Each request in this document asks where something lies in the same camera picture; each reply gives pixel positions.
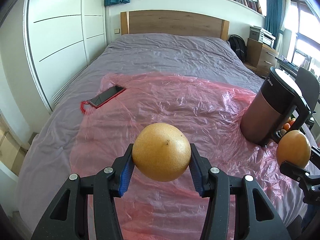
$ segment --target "wrinkled bedding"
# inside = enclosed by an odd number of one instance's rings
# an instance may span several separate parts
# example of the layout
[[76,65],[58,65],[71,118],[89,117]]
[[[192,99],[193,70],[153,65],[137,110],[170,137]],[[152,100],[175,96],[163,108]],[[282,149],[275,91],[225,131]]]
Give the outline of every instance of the wrinkled bedding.
[[[71,84],[26,155],[19,175],[17,198],[20,215],[31,231],[72,173],[70,153],[84,119],[80,102],[97,95],[102,88],[101,80],[108,73],[134,75],[154,71],[195,76],[254,93],[263,82],[220,39],[168,34],[123,35]],[[311,144],[316,145],[310,132],[307,136]],[[307,168],[315,171],[312,165]],[[288,225],[303,207],[302,195],[297,194],[300,189],[295,182],[291,190],[281,190],[285,194],[275,205]]]

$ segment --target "printer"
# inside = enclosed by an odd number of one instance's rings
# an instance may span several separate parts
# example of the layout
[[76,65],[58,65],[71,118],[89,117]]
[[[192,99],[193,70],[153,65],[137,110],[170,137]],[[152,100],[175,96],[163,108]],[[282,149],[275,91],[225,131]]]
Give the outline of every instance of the printer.
[[273,44],[276,40],[276,37],[274,37],[272,33],[258,26],[250,26],[249,38],[264,43],[271,48],[273,48]]

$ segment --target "midea logo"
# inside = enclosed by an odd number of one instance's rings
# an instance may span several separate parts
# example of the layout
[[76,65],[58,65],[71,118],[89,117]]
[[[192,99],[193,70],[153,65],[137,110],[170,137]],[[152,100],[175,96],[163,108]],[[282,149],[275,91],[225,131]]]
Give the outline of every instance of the midea logo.
[[268,78],[268,82],[270,83],[271,86],[273,86],[273,84],[272,84],[271,81],[270,81],[270,78]]

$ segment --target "black backpack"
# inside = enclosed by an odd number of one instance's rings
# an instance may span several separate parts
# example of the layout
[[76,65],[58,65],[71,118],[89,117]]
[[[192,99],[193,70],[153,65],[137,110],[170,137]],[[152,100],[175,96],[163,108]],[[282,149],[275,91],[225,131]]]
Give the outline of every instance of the black backpack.
[[231,35],[229,40],[231,49],[236,53],[238,58],[244,62],[247,58],[247,46],[244,40],[238,35]]

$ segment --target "plastic bag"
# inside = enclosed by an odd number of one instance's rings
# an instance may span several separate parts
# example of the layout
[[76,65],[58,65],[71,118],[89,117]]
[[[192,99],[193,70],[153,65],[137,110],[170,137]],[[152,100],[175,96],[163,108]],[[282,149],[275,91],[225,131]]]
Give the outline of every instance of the plastic bag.
[[[98,94],[114,85],[126,91],[98,109],[88,109],[84,116],[70,155],[72,172],[84,177],[111,166],[144,127],[165,122],[195,143],[212,166],[237,177],[253,175],[275,206],[290,189],[290,179],[279,172],[276,144],[261,148],[241,134],[241,117],[255,97],[253,92],[157,72],[108,74]],[[230,199],[228,239],[233,239],[235,198]],[[207,205],[208,199],[194,189],[189,168],[165,183],[148,179],[135,168],[128,191],[116,198],[123,237],[130,240],[199,239]]]

